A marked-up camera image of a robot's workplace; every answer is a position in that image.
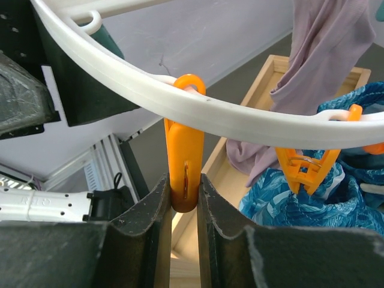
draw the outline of wooden tray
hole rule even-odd
[[[268,110],[272,104],[269,92],[275,88],[282,75],[288,70],[288,57],[270,55],[253,82],[241,105]],[[363,68],[353,68],[336,96],[344,95],[368,82],[371,71]],[[226,138],[221,138],[202,173],[207,174],[217,191],[234,207],[249,188],[245,187],[248,175],[234,169],[227,160]],[[172,221],[172,251],[183,259],[199,261],[197,244],[197,215],[196,210],[177,213]]]
[[[179,259],[174,254],[171,254],[169,287],[201,287],[199,264],[189,260]]]

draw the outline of lavender cloth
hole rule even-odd
[[[289,70],[271,91],[271,111],[313,115],[337,93],[373,43],[369,0],[293,0],[295,20]],[[231,165],[249,174],[251,187],[268,167],[278,168],[274,148],[227,141]]]

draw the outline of white plastic ring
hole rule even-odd
[[[44,26],[61,49],[99,82],[158,115],[211,134],[269,146],[343,149],[384,142],[384,112],[363,115],[356,122],[328,121],[344,119],[348,111],[287,115],[230,104],[196,91],[183,91],[172,86],[175,78],[146,73],[118,58],[65,14],[81,8],[89,11],[98,5],[111,16],[129,10],[129,5],[134,10],[164,0],[86,0],[86,5],[80,5],[79,9],[74,1],[63,1],[71,4],[71,9],[60,10],[51,2],[47,1],[48,6],[44,0],[32,0]]]
[[[103,20],[100,16],[100,13],[96,10],[92,10],[89,12],[89,16],[92,17],[92,21],[85,26],[81,26],[80,28],[86,32],[88,35],[92,35],[96,33],[102,26]]]

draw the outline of orange clothespin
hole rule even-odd
[[[347,121],[359,121],[362,107],[354,104],[349,112]],[[275,151],[289,188],[298,194],[300,185],[304,184],[307,193],[312,195],[331,170],[341,150],[327,150],[320,160],[299,155],[295,149],[275,148]],[[307,168],[306,172],[301,171],[303,167]]]
[[[194,85],[200,94],[206,92],[203,80],[192,74],[181,76],[173,85],[180,89]],[[204,132],[169,119],[164,119],[164,127],[172,207],[177,212],[189,212],[196,207],[199,195]]]
[[[363,147],[363,150],[372,155],[380,155],[384,153],[384,143],[368,145]]]

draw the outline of blue patterned fabric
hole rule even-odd
[[[325,102],[318,112],[348,110],[352,104],[364,113],[384,107],[384,82],[371,83],[349,94]],[[324,151],[303,151],[320,159]],[[316,192],[310,197],[301,187],[290,191],[282,171],[268,169],[241,200],[239,210],[260,225],[361,227],[384,235],[384,214],[377,211],[384,197],[361,191],[360,183],[384,185],[384,157],[366,154],[361,148],[346,149],[333,165]]]

